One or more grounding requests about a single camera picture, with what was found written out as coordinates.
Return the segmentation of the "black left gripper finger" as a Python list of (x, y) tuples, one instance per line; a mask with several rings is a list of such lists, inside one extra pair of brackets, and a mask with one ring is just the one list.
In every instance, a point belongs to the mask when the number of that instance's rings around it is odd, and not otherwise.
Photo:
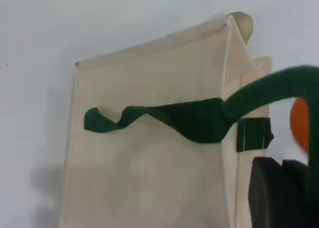
[(309, 224), (309, 210), (306, 204), (306, 174), (307, 166), (298, 160), (283, 160), (282, 169), (291, 182), (293, 192), (294, 218), (298, 228), (306, 228)]
[(273, 227), (275, 190), (281, 177), (281, 166), (274, 159), (268, 157), (253, 159), (248, 191), (253, 228)]

